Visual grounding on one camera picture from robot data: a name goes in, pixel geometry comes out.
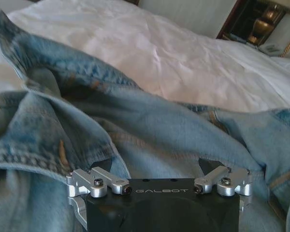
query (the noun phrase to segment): bed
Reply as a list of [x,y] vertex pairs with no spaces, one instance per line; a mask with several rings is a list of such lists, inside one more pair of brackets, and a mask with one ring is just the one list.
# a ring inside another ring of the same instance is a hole
[[[43,0],[9,18],[171,101],[239,112],[290,108],[290,59],[197,35],[122,0]],[[0,92],[18,89],[21,81],[0,54]]]

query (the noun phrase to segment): silver metal bracket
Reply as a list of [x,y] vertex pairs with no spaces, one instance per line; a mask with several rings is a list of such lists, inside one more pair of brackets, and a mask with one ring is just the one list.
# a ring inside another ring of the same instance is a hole
[[204,177],[194,180],[194,190],[197,194],[210,193],[213,185],[221,196],[240,195],[240,212],[252,201],[252,176],[247,169],[240,168],[235,172],[225,166],[218,166]]
[[198,194],[210,193],[213,185],[228,173],[229,169],[225,166],[218,166],[204,177],[194,179],[195,191]]
[[101,198],[106,196],[107,187],[110,187],[114,194],[119,195],[130,194],[132,191],[127,179],[121,179],[99,167],[92,168],[88,172],[81,169],[74,170],[66,176],[66,180],[69,205],[73,206],[76,218],[86,230],[86,204],[80,195],[90,193],[93,198]]
[[230,173],[228,182],[222,178],[217,183],[217,192],[221,196],[230,197],[235,193],[243,196],[252,195],[252,178],[249,170],[240,168],[233,173]]

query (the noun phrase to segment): logo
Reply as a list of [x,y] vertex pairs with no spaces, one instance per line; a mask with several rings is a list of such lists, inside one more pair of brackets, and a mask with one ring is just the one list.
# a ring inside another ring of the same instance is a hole
[[188,189],[162,189],[162,190],[156,190],[156,189],[138,189],[135,192],[136,193],[176,193],[176,192],[187,192]]

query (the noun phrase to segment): wall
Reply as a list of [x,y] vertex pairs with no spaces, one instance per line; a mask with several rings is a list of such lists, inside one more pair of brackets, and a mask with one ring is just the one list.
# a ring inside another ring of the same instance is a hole
[[4,10],[5,13],[20,10],[31,4],[32,2],[27,0],[0,0],[0,8]]
[[283,49],[290,42],[290,14],[286,14],[279,22],[275,30],[272,32],[266,43],[275,43],[280,45]]
[[139,6],[178,25],[215,38],[236,0],[141,0]]

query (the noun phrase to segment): black screw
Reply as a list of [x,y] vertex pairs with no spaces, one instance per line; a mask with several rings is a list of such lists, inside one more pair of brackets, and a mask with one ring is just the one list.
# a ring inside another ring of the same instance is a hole
[[221,179],[221,183],[222,183],[223,185],[226,185],[226,186],[231,185],[231,179],[228,178],[228,177],[223,177],[223,178]]
[[203,188],[202,188],[201,185],[196,185],[193,190],[194,190],[194,192],[196,194],[202,194],[203,193]]
[[101,178],[95,179],[94,180],[94,185],[96,187],[102,186],[103,185],[103,179],[101,179]]
[[129,185],[126,185],[123,187],[122,189],[122,194],[123,195],[129,195],[130,193],[132,193],[132,188]]

